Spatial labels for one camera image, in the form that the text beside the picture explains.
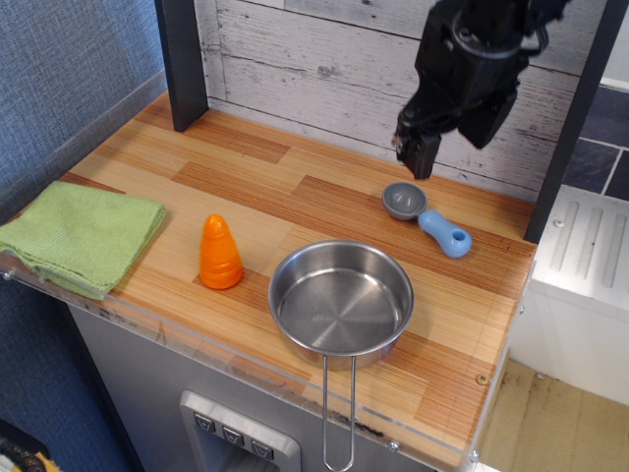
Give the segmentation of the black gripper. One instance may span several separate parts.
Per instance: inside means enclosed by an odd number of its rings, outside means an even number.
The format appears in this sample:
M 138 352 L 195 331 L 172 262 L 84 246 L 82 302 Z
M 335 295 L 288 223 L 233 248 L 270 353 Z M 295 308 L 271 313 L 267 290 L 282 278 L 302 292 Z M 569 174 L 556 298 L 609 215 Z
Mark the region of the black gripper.
M 397 160 L 416 180 L 432 173 L 441 134 L 475 148 L 495 136 L 517 98 L 524 1 L 439 1 L 429 11 L 415 68 L 420 85 L 398 116 Z

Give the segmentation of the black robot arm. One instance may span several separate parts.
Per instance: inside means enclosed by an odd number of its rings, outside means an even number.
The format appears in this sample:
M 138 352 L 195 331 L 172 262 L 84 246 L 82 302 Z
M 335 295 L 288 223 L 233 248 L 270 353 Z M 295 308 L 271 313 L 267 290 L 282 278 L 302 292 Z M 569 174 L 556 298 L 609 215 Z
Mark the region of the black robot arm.
M 441 138 L 458 131 L 484 148 L 509 115 L 519 75 L 547 48 L 563 1 L 439 1 L 415 60 L 419 87 L 400 111 L 397 158 L 417 180 L 432 173 Z

